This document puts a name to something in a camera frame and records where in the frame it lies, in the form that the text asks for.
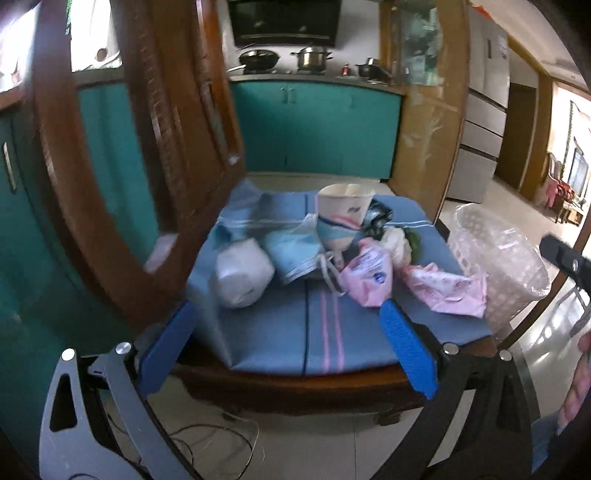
green vegetable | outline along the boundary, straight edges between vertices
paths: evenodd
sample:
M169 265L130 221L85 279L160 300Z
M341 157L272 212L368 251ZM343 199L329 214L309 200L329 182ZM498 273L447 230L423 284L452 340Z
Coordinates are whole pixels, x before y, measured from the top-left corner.
M421 256L421 235L414 228L403 228L402 230L404 230L404 236L408 240L410 248L413 249L411 263L412 265L416 265Z

stainless steel pot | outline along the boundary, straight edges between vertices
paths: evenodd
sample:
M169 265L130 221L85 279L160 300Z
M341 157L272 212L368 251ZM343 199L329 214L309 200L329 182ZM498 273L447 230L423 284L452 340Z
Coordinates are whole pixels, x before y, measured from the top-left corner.
M326 60L332 60L331 51L324 47L306 47L299 52L291 52L297 57L297 67L299 70L307 72L320 73L326 70Z

refrigerator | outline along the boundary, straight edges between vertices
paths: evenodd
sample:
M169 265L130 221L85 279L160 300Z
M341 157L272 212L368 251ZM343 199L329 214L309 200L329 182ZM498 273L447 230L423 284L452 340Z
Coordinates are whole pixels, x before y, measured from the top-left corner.
M509 102L507 33L472 7L466 119L447 198L482 203L496 170Z

refrigerator drawer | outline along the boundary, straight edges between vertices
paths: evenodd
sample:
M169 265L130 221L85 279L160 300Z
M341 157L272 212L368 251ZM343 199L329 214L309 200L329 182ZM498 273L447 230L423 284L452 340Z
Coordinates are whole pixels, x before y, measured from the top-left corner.
M447 198L482 203L486 189L495 174L495 169L496 161L468 152L460 147Z
M506 119L507 114L500 108L485 102L472 93L468 94L466 120L503 136Z
M466 121L460 143L498 158L503 137Z

pink plastic bag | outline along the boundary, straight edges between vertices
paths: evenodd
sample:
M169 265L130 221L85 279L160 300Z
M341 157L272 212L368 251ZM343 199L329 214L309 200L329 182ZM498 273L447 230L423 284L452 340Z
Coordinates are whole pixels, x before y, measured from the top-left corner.
M390 254L373 238L359 241L361 249L340 273L343 289L363 307L381 307L392 294Z
M435 263L426 267L410 265L402 279L414 295L434 312L482 318L486 309L486 274L463 277L439 270Z

